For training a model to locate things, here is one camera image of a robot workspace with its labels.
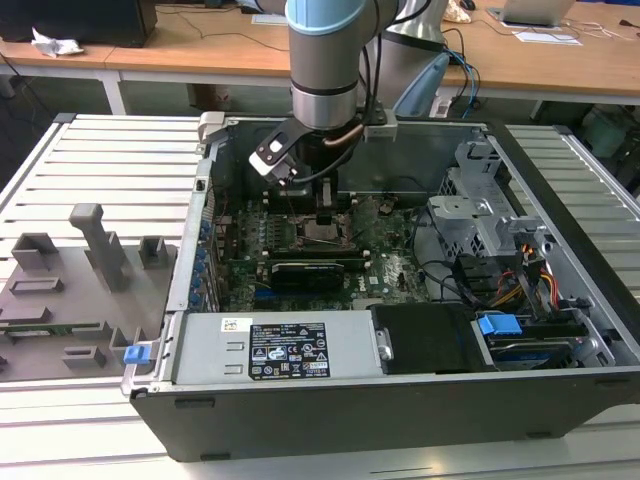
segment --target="desk leg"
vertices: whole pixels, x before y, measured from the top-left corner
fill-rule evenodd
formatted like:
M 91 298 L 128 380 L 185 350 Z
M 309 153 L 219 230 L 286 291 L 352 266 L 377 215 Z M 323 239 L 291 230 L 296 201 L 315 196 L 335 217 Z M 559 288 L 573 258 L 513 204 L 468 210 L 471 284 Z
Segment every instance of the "desk leg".
M 115 70 L 98 70 L 96 76 L 98 80 L 102 82 L 104 91 L 107 94 L 111 113 L 113 115 L 126 115 L 128 108 L 127 102 L 122 95 L 122 90 L 120 89 L 120 72 Z

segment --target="blue drive latch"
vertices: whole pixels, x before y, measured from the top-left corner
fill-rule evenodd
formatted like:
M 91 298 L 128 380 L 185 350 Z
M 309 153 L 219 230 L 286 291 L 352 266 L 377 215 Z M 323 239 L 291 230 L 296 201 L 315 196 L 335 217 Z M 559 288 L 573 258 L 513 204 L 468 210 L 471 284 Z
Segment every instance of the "blue drive latch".
M 131 345 L 124 351 L 125 365 L 148 365 L 151 363 L 151 345 Z
M 483 335 L 520 335 L 522 327 L 510 313 L 487 313 L 478 319 Z

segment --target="green circuit board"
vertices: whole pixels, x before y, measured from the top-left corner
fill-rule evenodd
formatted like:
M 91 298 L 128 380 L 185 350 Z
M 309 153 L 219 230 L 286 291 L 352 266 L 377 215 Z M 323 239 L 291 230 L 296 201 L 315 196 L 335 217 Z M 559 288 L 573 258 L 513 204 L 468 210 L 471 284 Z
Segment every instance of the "green circuit board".
M 395 209 L 389 199 L 365 197 L 336 217 L 341 240 L 311 240 L 300 235 L 300 225 L 311 216 L 271 214 L 261 206 L 247 204 L 234 214 L 237 252 L 225 260 L 228 284 L 222 295 L 224 311 L 320 311 L 364 309 L 373 303 L 411 303 L 429 300 L 427 288 L 418 276 L 408 240 L 416 209 Z M 275 294 L 269 285 L 272 263 L 264 251 L 294 252 L 300 245 L 322 250 L 368 250 L 364 259 L 341 260 L 345 268 L 343 288 L 324 294 Z

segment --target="open computer chassis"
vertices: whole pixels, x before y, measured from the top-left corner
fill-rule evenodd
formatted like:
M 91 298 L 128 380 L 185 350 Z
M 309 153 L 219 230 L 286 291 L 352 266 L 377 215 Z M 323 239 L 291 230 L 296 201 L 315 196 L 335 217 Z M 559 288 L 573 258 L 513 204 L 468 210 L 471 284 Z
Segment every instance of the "open computer chassis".
M 246 166 L 277 121 L 202 145 L 161 336 L 126 367 L 173 458 L 559 437 L 640 398 L 638 303 L 506 127 L 379 129 L 323 226 Z

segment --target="floor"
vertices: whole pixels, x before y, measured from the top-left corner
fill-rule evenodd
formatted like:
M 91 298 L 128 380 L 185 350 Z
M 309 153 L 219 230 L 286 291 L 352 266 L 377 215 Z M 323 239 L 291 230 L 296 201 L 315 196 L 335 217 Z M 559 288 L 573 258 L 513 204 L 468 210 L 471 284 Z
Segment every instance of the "floor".
M 59 112 L 109 114 L 107 99 L 97 81 L 58 78 L 13 78 L 13 99 L 0 99 L 0 188 L 12 177 L 21 162 L 37 143 L 51 118 L 39 105 L 32 91 L 52 116 Z M 127 82 L 125 95 L 135 115 L 199 116 L 201 111 L 189 106 L 186 85 Z M 230 110 L 238 113 L 285 114 L 291 109 L 289 90 L 267 87 L 229 87 Z M 461 99 L 450 116 L 459 117 L 466 108 Z M 534 102 L 491 99 L 470 118 L 500 119 L 505 123 L 531 123 L 529 113 Z M 568 124 L 567 108 L 547 112 L 543 123 Z

